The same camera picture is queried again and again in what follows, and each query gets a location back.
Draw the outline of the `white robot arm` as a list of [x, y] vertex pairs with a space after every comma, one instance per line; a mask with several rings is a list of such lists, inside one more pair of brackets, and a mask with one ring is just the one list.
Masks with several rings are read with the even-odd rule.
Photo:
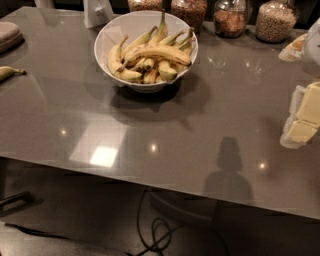
[[287, 62], [300, 61], [303, 70], [316, 79], [306, 87], [297, 86], [292, 94], [289, 117], [280, 144], [289, 149], [305, 145], [320, 128], [320, 18], [307, 33], [299, 36], [279, 54]]

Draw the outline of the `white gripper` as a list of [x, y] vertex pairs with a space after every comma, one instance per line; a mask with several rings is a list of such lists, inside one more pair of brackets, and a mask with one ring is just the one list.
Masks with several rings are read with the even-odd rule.
[[[294, 121], [295, 115], [298, 119], [307, 122]], [[295, 88], [289, 106], [289, 117], [280, 137], [280, 144], [288, 149], [300, 148], [318, 130], [311, 123], [320, 125], [320, 82], [309, 84], [306, 89], [300, 85]]]

